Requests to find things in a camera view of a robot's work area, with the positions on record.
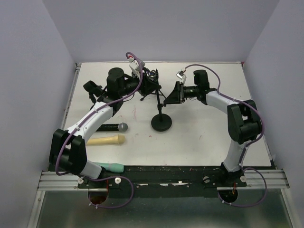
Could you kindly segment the black tripod mic stand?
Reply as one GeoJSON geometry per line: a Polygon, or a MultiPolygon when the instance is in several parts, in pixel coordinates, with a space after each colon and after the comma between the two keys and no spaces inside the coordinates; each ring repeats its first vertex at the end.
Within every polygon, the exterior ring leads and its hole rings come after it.
{"type": "MultiPolygon", "coordinates": [[[[150,79],[152,80],[157,80],[159,79],[159,75],[158,75],[158,70],[149,70],[148,68],[144,67],[143,68],[143,78],[144,77],[149,77],[150,79]]],[[[164,98],[166,98],[166,96],[163,94],[163,92],[161,91],[161,85],[159,84],[159,92],[160,92],[160,95],[163,96],[164,98]]],[[[142,96],[142,98],[140,99],[140,101],[143,101],[145,99],[146,96],[142,96]]]]}

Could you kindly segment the black microphone silver grille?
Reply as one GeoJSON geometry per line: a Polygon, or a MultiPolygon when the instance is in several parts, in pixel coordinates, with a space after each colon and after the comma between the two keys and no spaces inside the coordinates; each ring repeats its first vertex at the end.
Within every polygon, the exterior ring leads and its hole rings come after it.
{"type": "Polygon", "coordinates": [[[96,132],[121,132],[124,133],[128,130],[126,123],[111,123],[101,125],[96,132]]]}

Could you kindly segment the black round-base mic stand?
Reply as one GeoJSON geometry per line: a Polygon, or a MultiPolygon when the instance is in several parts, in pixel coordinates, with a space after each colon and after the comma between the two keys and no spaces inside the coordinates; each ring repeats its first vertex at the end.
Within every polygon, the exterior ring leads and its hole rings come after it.
{"type": "Polygon", "coordinates": [[[92,101],[93,104],[97,102],[97,98],[103,94],[103,88],[101,85],[97,85],[93,81],[88,81],[83,85],[83,88],[88,92],[89,99],[92,101]]]}

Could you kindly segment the cream microphone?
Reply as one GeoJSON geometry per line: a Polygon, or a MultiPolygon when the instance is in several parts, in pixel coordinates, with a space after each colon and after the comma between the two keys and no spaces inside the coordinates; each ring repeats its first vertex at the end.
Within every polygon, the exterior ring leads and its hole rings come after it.
{"type": "Polygon", "coordinates": [[[118,134],[115,136],[109,137],[100,137],[100,138],[93,138],[87,141],[87,145],[109,145],[109,144],[123,144],[125,142],[125,136],[122,134],[118,134]]]}

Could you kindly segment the teal microphone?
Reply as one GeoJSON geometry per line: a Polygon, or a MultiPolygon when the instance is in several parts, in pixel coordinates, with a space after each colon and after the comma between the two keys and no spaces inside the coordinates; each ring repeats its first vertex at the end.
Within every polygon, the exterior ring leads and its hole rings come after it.
{"type": "Polygon", "coordinates": [[[123,173],[124,171],[124,165],[119,163],[100,163],[96,162],[97,165],[104,167],[107,171],[113,172],[113,173],[123,173]]]}

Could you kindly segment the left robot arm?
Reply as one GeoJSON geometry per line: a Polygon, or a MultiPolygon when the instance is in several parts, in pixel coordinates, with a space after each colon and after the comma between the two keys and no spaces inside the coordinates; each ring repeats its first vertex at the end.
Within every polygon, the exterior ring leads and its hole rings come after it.
{"type": "Polygon", "coordinates": [[[145,67],[132,67],[132,75],[121,68],[109,70],[106,87],[93,81],[84,84],[93,106],[76,124],[66,130],[57,129],[52,137],[49,156],[58,176],[73,174],[89,178],[96,188],[105,183],[106,166],[98,165],[87,158],[86,145],[90,137],[122,107],[124,100],[136,92],[145,97],[159,88],[158,72],[145,67]]]}

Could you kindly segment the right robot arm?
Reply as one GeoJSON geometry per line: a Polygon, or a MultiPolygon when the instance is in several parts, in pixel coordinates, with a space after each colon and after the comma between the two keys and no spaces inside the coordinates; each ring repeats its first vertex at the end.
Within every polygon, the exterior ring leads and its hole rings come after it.
{"type": "Polygon", "coordinates": [[[222,185],[229,186],[236,180],[235,173],[242,170],[242,161],[248,144],[262,133],[261,119],[253,100],[236,101],[211,88],[206,70],[195,70],[193,74],[195,85],[185,86],[183,82],[177,81],[163,105],[181,104],[186,99],[196,98],[204,105],[217,108],[227,115],[231,143],[228,154],[221,164],[224,171],[219,173],[218,180],[222,185]]]}

